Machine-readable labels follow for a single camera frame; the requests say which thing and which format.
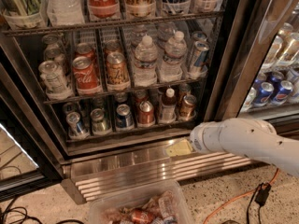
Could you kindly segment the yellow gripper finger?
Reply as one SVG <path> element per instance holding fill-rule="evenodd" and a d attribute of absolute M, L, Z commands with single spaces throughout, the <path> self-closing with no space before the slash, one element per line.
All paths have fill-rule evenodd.
<path fill-rule="evenodd" d="M 181 139 L 165 148 L 169 157 L 184 156 L 192 153 L 191 143 L 187 139 Z"/>

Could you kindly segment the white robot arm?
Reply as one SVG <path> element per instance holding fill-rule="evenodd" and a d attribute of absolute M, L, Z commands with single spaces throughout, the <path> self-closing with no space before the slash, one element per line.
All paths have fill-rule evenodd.
<path fill-rule="evenodd" d="M 216 152 L 262 161 L 289 175 L 299 176 L 299 141 L 282 137 L 267 121 L 232 118 L 203 122 L 189 138 L 179 139 L 165 148 L 169 157 Z"/>

